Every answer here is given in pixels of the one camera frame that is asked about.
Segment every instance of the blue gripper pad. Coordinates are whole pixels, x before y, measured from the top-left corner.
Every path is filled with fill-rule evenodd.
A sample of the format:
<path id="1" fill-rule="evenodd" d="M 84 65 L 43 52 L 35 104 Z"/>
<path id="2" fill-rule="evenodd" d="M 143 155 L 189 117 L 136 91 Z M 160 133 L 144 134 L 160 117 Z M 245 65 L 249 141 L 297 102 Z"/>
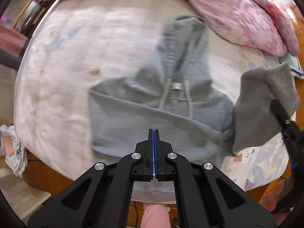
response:
<path id="1" fill-rule="evenodd" d="M 155 172 L 155 178 L 158 179 L 158 155 L 157 155 L 157 145 L 156 145 L 155 130 L 152 130 L 152 144 L 153 144 L 153 148 L 154 148 L 154 172 Z"/>
<path id="2" fill-rule="evenodd" d="M 152 130 L 152 138 L 151 138 L 151 158 L 150 158 L 150 177 L 153 180 L 153 172 L 154 172 L 154 133 L 155 130 Z"/>

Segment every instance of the gray hoodie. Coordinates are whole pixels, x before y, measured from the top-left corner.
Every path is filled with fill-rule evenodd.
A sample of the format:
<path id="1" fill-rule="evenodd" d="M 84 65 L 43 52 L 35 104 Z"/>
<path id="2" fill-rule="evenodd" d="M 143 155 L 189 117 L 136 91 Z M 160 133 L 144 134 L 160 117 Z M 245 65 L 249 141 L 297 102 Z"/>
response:
<path id="1" fill-rule="evenodd" d="M 234 106 L 211 86 L 206 44 L 204 20 L 179 17 L 168 24 L 150 61 L 136 75 L 102 81 L 89 91 L 96 161 L 118 162 L 152 128 L 189 161 L 220 167 L 225 156 L 261 146 L 280 131 L 270 102 L 279 99 L 289 115 L 299 105 L 288 65 L 247 71 Z M 167 183 L 150 190 L 145 183 L 136 186 L 144 193 L 163 191 L 162 184 Z M 172 198 L 173 185 L 165 189 Z"/>

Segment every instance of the drawstring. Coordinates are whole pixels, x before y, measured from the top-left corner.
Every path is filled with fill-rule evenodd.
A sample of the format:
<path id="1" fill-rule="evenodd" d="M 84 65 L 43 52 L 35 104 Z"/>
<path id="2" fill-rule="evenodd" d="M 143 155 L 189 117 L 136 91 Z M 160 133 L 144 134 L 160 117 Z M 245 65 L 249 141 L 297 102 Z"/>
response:
<path id="1" fill-rule="evenodd" d="M 167 98 L 167 96 L 170 92 L 171 82 L 172 82 L 172 79 L 167 78 L 166 84 L 165 84 L 165 89 L 164 89 L 163 95 L 161 97 L 161 101 L 159 102 L 159 107 L 158 108 L 160 110 L 164 109 L 166 98 Z M 188 117 L 190 119 L 192 119 L 192 117 L 193 117 L 193 103 L 192 103 L 191 96 L 190 96 L 189 80 L 185 80 L 184 85 L 185 85 L 186 98 L 187 98 L 187 102 L 188 102 Z"/>
<path id="2" fill-rule="evenodd" d="M 161 101 L 159 102 L 159 107 L 158 108 L 160 110 L 164 109 L 166 98 L 167 98 L 167 96 L 168 96 L 168 94 L 170 92 L 171 81 L 172 81 L 171 78 L 167 78 L 167 80 L 166 80 L 165 89 L 164 89 L 163 95 L 161 97 Z"/>
<path id="3" fill-rule="evenodd" d="M 188 117 L 192 119 L 193 116 L 193 104 L 190 96 L 189 80 L 185 80 L 185 93 L 188 102 Z"/>

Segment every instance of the pink blanket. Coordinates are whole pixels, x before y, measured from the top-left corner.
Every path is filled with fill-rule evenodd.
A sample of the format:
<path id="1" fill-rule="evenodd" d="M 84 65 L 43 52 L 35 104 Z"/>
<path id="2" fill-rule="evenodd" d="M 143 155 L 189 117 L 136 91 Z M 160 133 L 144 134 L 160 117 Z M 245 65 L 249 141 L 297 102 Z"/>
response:
<path id="1" fill-rule="evenodd" d="M 232 43 L 276 56 L 298 55 L 294 27 L 271 0 L 189 0 L 209 26 Z"/>
<path id="2" fill-rule="evenodd" d="M 298 55 L 290 18 L 271 0 L 188 0 L 209 26 L 232 43 L 275 56 Z"/>

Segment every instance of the bed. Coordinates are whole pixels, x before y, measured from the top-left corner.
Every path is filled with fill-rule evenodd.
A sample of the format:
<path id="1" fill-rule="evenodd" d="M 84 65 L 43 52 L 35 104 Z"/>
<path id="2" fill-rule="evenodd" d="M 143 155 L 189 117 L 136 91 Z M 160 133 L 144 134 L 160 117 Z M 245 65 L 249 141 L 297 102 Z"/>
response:
<path id="1" fill-rule="evenodd" d="M 56 1 L 33 34 L 18 71 L 14 123 L 20 141 L 46 165 L 77 179 L 94 163 L 88 89 L 136 73 L 166 23 L 185 14 L 196 14 L 185 0 Z M 232 44 L 211 29 L 208 34 L 213 86 L 234 103 L 245 71 L 278 64 L 258 49 Z M 218 167 L 248 191 L 280 177 L 288 159 L 277 134 L 262 147 L 226 157 Z M 175 201 L 174 193 L 155 192 L 151 186 L 135 186 L 132 199 Z"/>

